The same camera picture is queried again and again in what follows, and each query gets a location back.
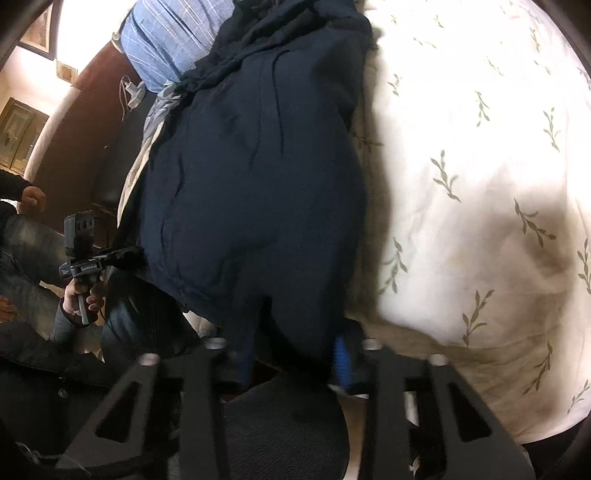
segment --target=metal bolt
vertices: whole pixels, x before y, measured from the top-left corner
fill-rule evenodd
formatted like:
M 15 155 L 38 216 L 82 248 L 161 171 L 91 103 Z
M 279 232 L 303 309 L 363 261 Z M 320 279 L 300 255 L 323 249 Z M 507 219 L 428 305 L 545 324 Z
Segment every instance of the metal bolt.
M 383 345 L 375 338 L 366 338 L 363 340 L 363 350 L 381 350 Z
M 160 356 L 155 353 L 145 353 L 139 356 L 138 363 L 145 367 L 153 367 L 160 363 Z
M 226 348 L 227 341 L 222 337 L 208 338 L 205 340 L 205 348 L 207 350 L 222 350 Z
M 429 357 L 429 363 L 434 367 L 443 367 L 449 364 L 449 358 L 442 353 L 435 353 L 435 355 Z

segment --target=white bedsheet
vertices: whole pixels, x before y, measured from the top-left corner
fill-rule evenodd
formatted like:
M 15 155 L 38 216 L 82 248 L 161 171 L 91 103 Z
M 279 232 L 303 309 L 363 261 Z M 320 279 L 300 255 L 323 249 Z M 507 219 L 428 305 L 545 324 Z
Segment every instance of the white bedsheet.
M 517 441 L 562 432 L 591 408 L 591 82 L 530 0 L 359 7 L 376 45 L 349 314 L 449 356 Z

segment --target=black metal frame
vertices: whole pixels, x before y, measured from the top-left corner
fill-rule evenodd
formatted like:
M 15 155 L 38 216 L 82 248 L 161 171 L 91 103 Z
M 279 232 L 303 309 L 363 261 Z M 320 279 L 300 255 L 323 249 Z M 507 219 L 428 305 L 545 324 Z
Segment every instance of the black metal frame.
M 360 480 L 412 480 L 408 466 L 417 455 L 421 466 L 415 479 L 534 479 L 517 445 L 452 366 L 378 348 L 357 355 L 353 369 L 359 368 L 366 374 L 357 376 L 355 390 L 369 394 Z M 28 462 L 19 478 L 123 478 L 179 450 L 183 479 L 230 480 L 219 395 L 237 386 L 228 381 L 231 369 L 223 339 L 211 339 L 190 355 L 164 362 L 153 354 L 140 357 L 56 467 Z M 109 417 L 129 407 L 125 399 L 132 387 L 135 395 L 126 435 L 105 436 L 101 430 Z M 170 421 L 167 416 L 155 419 L 151 406 L 166 392 L 181 390 L 185 401 L 180 435 L 151 438 L 157 423 Z M 406 419 L 405 391 L 416 392 L 418 426 Z M 0 471 L 2 478 L 10 478 L 5 474 Z

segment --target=brown cabinet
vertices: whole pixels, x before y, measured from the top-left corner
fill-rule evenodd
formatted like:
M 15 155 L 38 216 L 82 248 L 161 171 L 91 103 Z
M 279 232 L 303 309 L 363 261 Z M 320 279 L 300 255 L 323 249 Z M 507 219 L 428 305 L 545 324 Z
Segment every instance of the brown cabinet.
M 11 98 L 0 115 L 0 168 L 25 173 L 48 116 Z

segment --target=black mesh fabric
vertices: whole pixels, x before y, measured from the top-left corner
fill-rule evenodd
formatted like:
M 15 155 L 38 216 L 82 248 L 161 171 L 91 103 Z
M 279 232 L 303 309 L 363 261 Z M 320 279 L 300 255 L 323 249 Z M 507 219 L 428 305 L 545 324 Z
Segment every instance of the black mesh fabric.
M 231 480 L 341 480 L 349 461 L 336 396 L 280 374 L 224 405 Z M 169 479 L 180 480 L 178 455 Z

